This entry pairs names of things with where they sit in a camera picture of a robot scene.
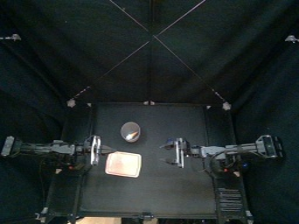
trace black tent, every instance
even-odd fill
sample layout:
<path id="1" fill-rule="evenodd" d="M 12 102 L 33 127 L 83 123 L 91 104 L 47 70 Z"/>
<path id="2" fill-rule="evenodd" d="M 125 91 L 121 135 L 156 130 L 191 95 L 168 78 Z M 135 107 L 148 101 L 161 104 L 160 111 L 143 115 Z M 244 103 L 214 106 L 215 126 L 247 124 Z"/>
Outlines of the black tent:
<path id="1" fill-rule="evenodd" d="M 3 0 L 0 12 L 1 142 L 61 139 L 87 103 L 231 104 L 238 142 L 268 134 L 284 146 L 283 161 L 246 174 L 251 212 L 299 221 L 298 1 Z M 43 209 L 40 168 L 1 159 L 0 222 Z"/>

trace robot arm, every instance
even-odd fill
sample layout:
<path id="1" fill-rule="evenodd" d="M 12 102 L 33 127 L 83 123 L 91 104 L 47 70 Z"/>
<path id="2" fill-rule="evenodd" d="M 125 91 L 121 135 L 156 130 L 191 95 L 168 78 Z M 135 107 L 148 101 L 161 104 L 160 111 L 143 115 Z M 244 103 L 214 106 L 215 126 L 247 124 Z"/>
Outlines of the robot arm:
<path id="1" fill-rule="evenodd" d="M 175 141 L 169 141 L 160 148 L 167 150 L 175 149 L 175 159 L 164 159 L 163 161 L 171 165 L 177 165 L 183 168 L 183 157 L 207 158 L 211 157 L 219 161 L 227 160 L 228 157 L 234 159 L 238 154 L 248 154 L 259 156 L 262 158 L 280 158 L 282 145 L 276 137 L 262 136 L 255 143 L 242 145 L 219 146 L 192 146 L 183 138 L 176 138 Z"/>
<path id="2" fill-rule="evenodd" d="M 53 140 L 52 143 L 23 143 L 19 139 L 9 136 L 4 141 L 4 148 L 1 156 L 4 158 L 13 158 L 19 154 L 29 155 L 59 155 L 60 164 L 75 165 L 77 156 L 89 154 L 89 162 L 92 165 L 99 165 L 99 155 L 115 152 L 113 149 L 100 144 L 100 137 L 93 136 L 84 143 L 68 144 L 61 140 Z"/>

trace floor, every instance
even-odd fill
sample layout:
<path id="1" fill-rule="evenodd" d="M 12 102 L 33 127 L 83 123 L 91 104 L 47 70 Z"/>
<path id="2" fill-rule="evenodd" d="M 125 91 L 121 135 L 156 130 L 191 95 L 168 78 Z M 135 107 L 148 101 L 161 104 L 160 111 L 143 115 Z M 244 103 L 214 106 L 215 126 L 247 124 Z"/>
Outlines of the floor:
<path id="1" fill-rule="evenodd" d="M 156 224 L 157 219 L 147 221 L 145 224 Z M 77 221 L 79 224 L 120 224 L 120 218 L 111 217 L 85 217 L 83 220 Z"/>

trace black curtain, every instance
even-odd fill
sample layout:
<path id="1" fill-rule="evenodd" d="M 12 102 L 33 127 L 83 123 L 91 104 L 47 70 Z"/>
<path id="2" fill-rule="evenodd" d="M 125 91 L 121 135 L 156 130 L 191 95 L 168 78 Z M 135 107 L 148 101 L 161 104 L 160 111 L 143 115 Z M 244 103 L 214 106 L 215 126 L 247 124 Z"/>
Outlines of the black curtain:
<path id="1" fill-rule="evenodd" d="M 262 135 L 278 136 L 284 158 L 254 164 L 246 175 L 248 202 L 263 223 L 299 221 L 299 45 L 284 42 L 236 101 L 240 144 Z"/>
<path id="2" fill-rule="evenodd" d="M 24 46 L 17 41 L 0 42 L 0 149 L 8 136 L 27 143 L 61 138 L 65 101 Z M 40 157 L 0 157 L 0 223 L 35 223 L 49 186 L 44 169 Z"/>

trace orange square object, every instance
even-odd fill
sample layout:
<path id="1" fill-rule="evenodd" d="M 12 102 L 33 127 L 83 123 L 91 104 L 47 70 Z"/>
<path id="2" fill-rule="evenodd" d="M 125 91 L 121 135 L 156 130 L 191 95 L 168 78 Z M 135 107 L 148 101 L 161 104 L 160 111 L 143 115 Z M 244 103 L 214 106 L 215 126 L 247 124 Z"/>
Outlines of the orange square object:
<path id="1" fill-rule="evenodd" d="M 141 156 L 135 153 L 117 151 L 108 154 L 107 174 L 136 178 L 141 168 Z"/>

